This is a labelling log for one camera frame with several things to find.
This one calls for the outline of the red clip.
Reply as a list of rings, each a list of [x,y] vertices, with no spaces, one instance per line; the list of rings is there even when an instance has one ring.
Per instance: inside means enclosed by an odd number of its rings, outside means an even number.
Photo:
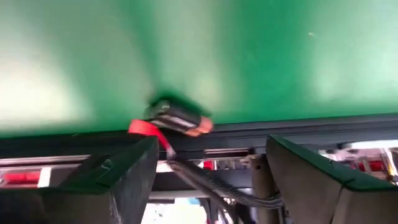
[[[164,134],[154,124],[141,120],[133,119],[129,125],[128,133],[140,134],[143,136],[155,136],[166,151],[167,159],[175,157],[176,153]]]

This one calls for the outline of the green table mat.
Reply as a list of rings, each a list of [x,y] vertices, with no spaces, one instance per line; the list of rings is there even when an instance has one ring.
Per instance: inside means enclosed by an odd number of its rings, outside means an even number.
[[[0,0],[0,138],[398,113],[398,0]]]

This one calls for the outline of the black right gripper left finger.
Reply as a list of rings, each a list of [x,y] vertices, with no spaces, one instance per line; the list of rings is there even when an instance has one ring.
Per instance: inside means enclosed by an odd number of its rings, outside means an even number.
[[[146,137],[89,157],[56,187],[0,190],[0,224],[140,224],[158,158]]]

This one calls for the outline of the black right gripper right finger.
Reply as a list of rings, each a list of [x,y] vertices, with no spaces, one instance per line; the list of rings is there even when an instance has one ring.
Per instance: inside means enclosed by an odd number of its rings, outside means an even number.
[[[276,135],[266,156],[294,224],[398,224],[398,186]]]

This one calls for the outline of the black metal rig frame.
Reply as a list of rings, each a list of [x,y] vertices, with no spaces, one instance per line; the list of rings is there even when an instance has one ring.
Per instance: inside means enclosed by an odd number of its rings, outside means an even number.
[[[244,151],[261,154],[266,138],[276,134],[313,150],[347,147],[353,142],[398,139],[398,116],[360,116],[260,123],[221,124],[209,134],[185,137],[158,128],[175,151],[186,159],[242,156]],[[0,177],[10,168],[17,180],[26,180],[25,172],[78,161],[95,152],[114,152],[144,138],[127,131],[92,134],[66,134],[29,138],[0,139]]]

